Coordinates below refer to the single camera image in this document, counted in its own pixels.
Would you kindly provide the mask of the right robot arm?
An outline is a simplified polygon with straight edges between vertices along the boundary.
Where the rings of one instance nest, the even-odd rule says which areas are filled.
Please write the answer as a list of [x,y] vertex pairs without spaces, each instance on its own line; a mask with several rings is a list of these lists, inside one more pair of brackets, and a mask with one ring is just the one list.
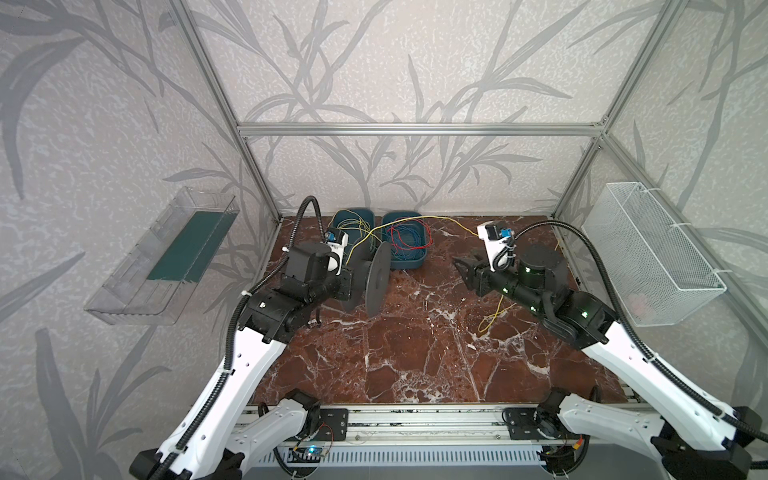
[[550,437],[567,431],[598,437],[658,463],[672,479],[745,479],[765,470],[748,446],[765,442],[760,415],[707,394],[651,350],[634,330],[597,249],[578,228],[550,226],[579,238],[592,256],[610,299],[570,288],[563,255],[541,245],[515,253],[517,242],[536,229],[513,232],[499,222],[477,227],[483,251],[456,257],[466,287],[480,297],[497,292],[525,308],[552,335],[624,380],[654,411],[632,414],[555,388],[537,408],[539,427]]

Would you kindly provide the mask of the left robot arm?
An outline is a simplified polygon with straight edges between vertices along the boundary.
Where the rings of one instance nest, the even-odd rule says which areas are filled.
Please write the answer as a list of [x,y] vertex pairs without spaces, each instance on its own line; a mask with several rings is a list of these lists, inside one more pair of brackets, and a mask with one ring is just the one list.
[[295,243],[273,272],[242,292],[225,335],[224,357],[174,432],[155,450],[140,452],[129,473],[136,479],[240,479],[290,439],[321,427],[319,401],[295,389],[244,430],[236,423],[253,391],[294,335],[329,299],[352,292],[345,267],[349,237],[322,228],[319,242]]

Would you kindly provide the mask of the grey perforated cable spool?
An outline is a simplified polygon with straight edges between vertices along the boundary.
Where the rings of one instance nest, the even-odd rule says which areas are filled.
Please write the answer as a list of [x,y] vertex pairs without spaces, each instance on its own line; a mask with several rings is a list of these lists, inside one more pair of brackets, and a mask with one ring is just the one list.
[[391,244],[384,241],[375,251],[371,250],[371,245],[371,242],[365,241],[350,252],[351,294],[348,300],[341,302],[347,313],[363,304],[369,318],[377,316],[382,310],[391,266]]

